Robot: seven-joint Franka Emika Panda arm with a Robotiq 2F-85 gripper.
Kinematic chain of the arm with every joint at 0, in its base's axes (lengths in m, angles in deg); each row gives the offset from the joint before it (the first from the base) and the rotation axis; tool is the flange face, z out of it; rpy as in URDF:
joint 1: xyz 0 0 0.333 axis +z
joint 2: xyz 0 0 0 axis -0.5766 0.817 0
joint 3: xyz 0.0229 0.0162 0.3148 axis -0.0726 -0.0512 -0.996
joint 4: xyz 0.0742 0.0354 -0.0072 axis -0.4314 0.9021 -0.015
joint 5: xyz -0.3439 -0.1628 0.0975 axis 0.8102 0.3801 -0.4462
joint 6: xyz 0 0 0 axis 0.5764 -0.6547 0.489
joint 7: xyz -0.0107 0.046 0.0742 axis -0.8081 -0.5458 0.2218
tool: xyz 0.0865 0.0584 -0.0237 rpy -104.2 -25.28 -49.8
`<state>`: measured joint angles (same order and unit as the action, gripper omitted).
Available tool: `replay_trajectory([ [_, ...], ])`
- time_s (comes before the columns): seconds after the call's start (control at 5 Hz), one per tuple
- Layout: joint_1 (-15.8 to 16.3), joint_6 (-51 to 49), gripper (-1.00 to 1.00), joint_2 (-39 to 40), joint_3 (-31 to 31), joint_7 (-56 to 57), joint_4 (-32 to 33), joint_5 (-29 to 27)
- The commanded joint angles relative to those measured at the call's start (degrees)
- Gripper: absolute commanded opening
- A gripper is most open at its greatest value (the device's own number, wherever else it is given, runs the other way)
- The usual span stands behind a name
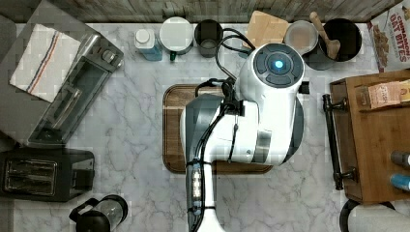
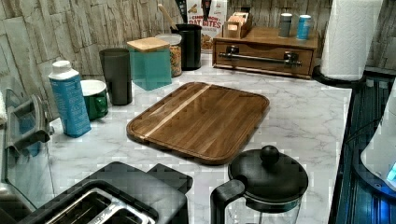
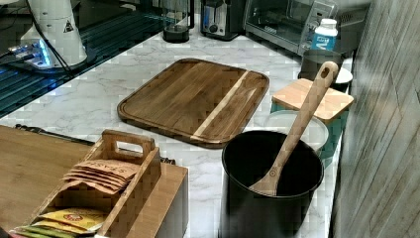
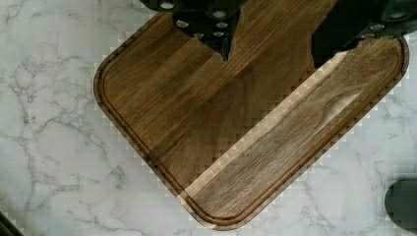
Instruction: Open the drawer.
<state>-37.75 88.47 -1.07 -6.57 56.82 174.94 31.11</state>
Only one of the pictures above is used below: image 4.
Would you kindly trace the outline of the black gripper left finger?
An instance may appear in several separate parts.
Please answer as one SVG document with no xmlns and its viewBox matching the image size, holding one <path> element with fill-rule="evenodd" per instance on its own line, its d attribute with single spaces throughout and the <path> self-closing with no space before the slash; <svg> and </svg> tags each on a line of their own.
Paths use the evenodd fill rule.
<svg viewBox="0 0 417 236">
<path fill-rule="evenodd" d="M 140 0 L 147 8 L 172 14 L 173 25 L 228 61 L 241 9 L 247 0 Z"/>
</svg>

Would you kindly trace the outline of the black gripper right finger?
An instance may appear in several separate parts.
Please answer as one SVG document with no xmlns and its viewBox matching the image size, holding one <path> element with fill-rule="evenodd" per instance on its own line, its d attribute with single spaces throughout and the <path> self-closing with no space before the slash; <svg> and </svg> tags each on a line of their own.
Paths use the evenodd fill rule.
<svg viewBox="0 0 417 236">
<path fill-rule="evenodd" d="M 315 68 L 363 40 L 393 39 L 416 31 L 416 13 L 417 0 L 337 0 L 312 35 Z"/>
</svg>

